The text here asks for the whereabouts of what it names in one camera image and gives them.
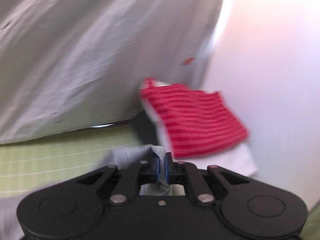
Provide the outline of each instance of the red striped cloth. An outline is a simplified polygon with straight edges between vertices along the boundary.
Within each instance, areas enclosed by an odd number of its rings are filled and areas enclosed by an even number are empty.
[[[144,82],[140,96],[163,121],[175,158],[216,153],[247,138],[247,130],[223,105],[220,92],[193,91],[181,84],[157,87],[151,78]]]

